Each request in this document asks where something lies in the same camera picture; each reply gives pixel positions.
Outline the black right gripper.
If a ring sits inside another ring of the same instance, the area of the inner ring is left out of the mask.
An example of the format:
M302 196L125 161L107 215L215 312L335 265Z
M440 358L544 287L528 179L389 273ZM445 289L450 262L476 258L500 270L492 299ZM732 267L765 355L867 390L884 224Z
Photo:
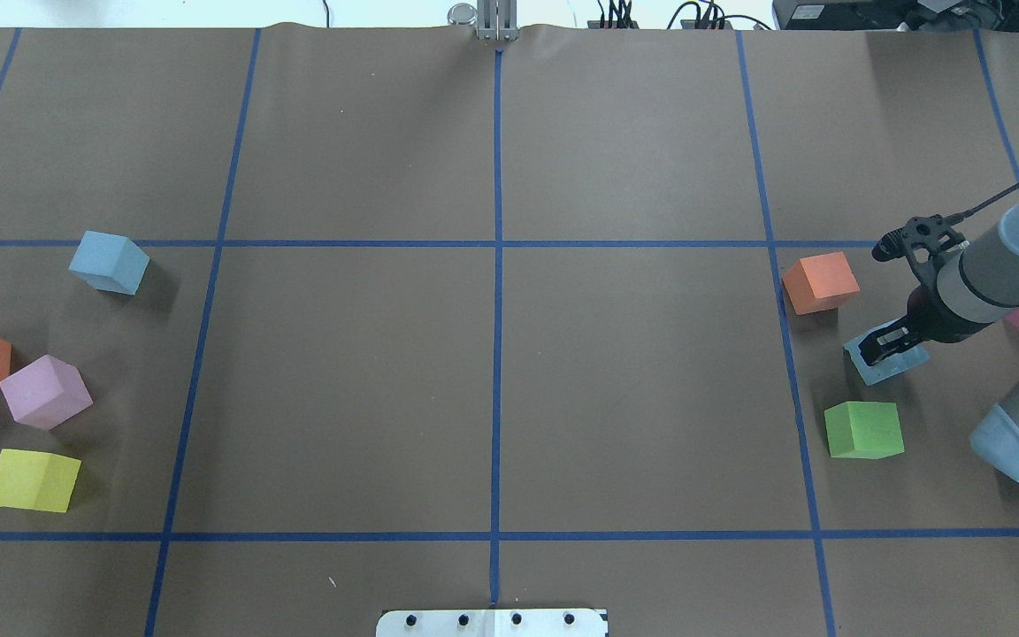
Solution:
M918 285L907 299L902 322L868 331L857 342L857 354L865 365L875 366L918 343L965 342L983 329L982 323L967 321L949 310L932 287Z

